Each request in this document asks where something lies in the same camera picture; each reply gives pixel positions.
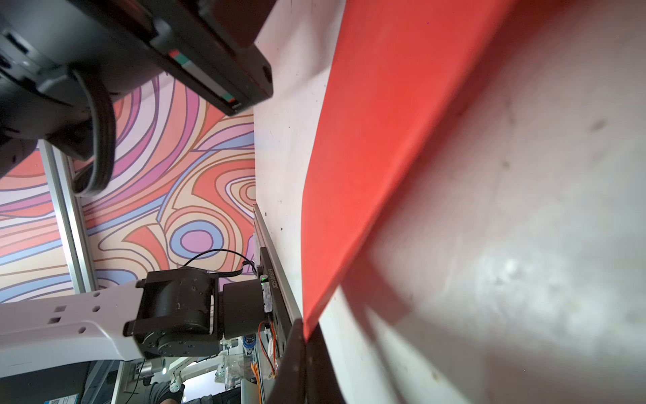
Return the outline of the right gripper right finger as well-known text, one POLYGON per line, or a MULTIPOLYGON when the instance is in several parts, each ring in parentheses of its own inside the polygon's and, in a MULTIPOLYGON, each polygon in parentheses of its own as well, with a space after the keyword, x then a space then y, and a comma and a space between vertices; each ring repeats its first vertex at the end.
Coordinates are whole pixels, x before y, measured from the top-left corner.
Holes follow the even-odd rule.
POLYGON ((306 342, 306 402, 309 404, 346 403, 319 324, 306 342))

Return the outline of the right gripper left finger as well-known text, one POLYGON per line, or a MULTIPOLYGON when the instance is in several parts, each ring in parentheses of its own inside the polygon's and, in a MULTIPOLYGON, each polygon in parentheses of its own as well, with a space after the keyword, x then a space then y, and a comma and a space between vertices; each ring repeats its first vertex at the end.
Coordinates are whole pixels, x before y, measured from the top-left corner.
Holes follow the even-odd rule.
POLYGON ((306 402, 306 341, 303 321, 292 324, 283 361, 268 399, 268 404, 303 404, 306 402))

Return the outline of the red paper sheet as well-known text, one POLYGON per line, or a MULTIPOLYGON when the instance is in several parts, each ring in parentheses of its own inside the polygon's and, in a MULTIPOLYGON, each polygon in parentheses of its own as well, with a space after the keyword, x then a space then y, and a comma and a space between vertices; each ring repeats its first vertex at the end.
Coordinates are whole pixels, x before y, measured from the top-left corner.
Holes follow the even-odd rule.
POLYGON ((306 338, 512 8, 511 1, 347 2, 302 199, 306 338))

